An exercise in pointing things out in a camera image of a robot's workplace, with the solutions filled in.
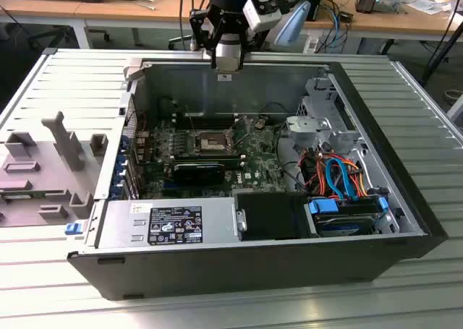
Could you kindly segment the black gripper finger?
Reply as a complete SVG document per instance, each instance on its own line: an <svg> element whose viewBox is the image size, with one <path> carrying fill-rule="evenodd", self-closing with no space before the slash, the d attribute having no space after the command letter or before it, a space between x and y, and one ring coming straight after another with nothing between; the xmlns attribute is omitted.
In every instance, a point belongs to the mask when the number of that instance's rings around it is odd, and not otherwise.
<svg viewBox="0 0 463 329"><path fill-rule="evenodd" d="M244 17L237 20L238 36L240 44L238 70L243 69L245 55L252 51L261 49L267 37L267 31L254 32L250 30L249 24Z"/></svg>
<svg viewBox="0 0 463 329"><path fill-rule="evenodd" d="M212 33L207 33L202 29L206 20L213 26ZM192 10L189 21L197 47L209 52L211 56L211 68L215 69L217 67L216 47L221 39L220 11L218 9Z"/></svg>

